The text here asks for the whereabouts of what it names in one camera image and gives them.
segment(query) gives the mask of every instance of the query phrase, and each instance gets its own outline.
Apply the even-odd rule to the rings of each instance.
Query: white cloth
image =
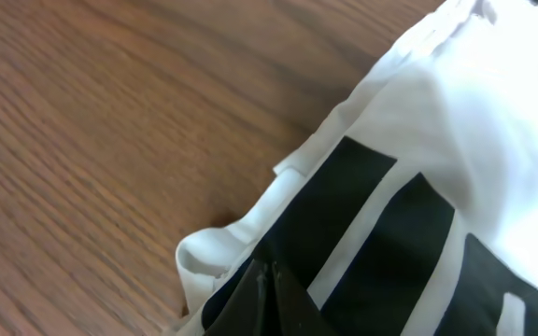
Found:
[[[442,315],[449,298],[435,300],[428,292],[448,286],[453,294],[449,279],[458,278],[467,233],[538,288],[538,7],[520,0],[448,0],[400,37],[317,132],[276,166],[276,180],[246,216],[179,244],[177,268],[193,314],[180,334],[202,334],[197,316],[205,301],[343,136],[398,160],[384,178],[389,185],[375,190],[369,210],[355,221],[374,217],[370,202],[386,203],[417,172],[456,209],[405,334],[437,328],[439,320],[430,315]],[[330,257],[333,265],[350,263],[337,258]],[[319,308],[333,290],[336,268],[325,266],[308,289]]]

